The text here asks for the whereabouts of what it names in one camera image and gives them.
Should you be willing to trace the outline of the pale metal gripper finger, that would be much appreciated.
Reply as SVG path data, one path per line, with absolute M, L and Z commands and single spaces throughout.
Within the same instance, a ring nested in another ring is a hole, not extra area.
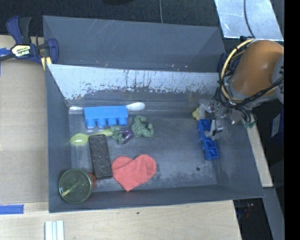
M 220 120 L 215 121 L 215 139 L 218 140 L 223 133 L 224 127 L 223 123 Z
M 215 120 L 212 120 L 211 124 L 210 124 L 210 130 L 209 130 L 209 135 L 208 136 L 210 138 L 213 138 L 216 135 L 216 132 L 217 132 L 217 124 L 216 124 Z

